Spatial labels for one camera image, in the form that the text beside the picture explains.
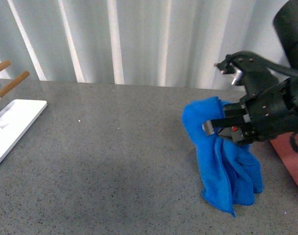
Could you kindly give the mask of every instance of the white stand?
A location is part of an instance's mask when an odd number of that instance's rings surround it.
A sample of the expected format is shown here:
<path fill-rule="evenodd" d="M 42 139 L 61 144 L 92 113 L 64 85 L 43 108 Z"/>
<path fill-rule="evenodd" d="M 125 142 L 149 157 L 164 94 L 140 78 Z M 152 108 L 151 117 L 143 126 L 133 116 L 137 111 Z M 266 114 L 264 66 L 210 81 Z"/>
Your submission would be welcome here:
<path fill-rule="evenodd" d="M 0 112 L 0 163 L 46 106 L 44 100 L 15 99 Z"/>

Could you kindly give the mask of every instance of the cable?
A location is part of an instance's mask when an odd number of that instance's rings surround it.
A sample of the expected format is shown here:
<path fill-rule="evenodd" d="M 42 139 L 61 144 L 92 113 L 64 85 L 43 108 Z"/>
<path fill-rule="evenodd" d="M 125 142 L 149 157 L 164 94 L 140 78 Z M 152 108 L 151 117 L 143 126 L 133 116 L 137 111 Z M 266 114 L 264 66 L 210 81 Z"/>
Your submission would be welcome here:
<path fill-rule="evenodd" d="M 270 60 L 268 60 L 258 54 L 255 54 L 251 51 L 243 50 L 243 51 L 239 51 L 234 54 L 231 54 L 231 55 L 226 55 L 226 58 L 221 62 L 221 64 L 229 65 L 235 58 L 238 58 L 241 56 L 247 56 L 253 60 L 256 60 L 258 63 L 262 64 L 263 66 L 265 66 L 275 72 L 281 73 L 283 75 L 298 77 L 298 70 L 288 68 L 288 67 L 285 67 L 282 65 L 278 65 L 278 64 L 271 62 Z"/>
<path fill-rule="evenodd" d="M 295 136 L 298 134 L 298 131 L 294 132 L 291 136 L 290 136 L 290 144 L 291 144 L 291 147 L 292 149 L 298 153 L 298 145 L 296 143 L 296 140 L 295 140 Z"/>

